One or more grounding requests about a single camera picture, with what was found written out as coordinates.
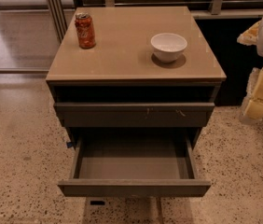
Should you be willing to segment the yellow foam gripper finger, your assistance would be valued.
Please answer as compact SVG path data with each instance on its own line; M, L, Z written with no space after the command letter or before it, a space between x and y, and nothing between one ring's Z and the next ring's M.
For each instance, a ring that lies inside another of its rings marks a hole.
M261 100L244 99L243 114L249 119L263 119L263 102Z

